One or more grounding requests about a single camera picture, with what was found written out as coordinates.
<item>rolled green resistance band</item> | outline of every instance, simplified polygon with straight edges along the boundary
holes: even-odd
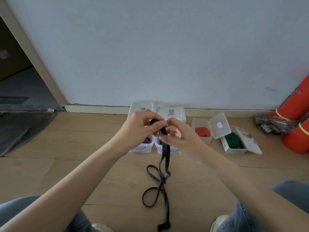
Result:
[[[225,135],[225,139],[227,141],[227,144],[232,149],[244,149],[243,142],[237,136],[235,133],[230,133],[228,135]]]

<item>doormat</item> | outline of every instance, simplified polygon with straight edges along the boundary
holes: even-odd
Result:
[[[0,96],[0,105],[21,105],[30,97]]]
[[[37,136],[56,116],[55,112],[0,113],[0,156]]]

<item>red cylinder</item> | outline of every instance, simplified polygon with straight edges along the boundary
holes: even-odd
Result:
[[[288,120],[300,120],[309,111],[309,75],[272,113]]]
[[[307,154],[309,151],[309,118],[288,133],[283,138],[284,145],[291,151],[299,154]]]

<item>doorway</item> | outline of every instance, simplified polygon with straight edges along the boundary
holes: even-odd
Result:
[[[0,17],[0,110],[65,111]]]

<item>gray tile floor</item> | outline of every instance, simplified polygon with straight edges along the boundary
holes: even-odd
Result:
[[[0,81],[0,96],[30,97],[23,106],[59,107],[34,67]]]

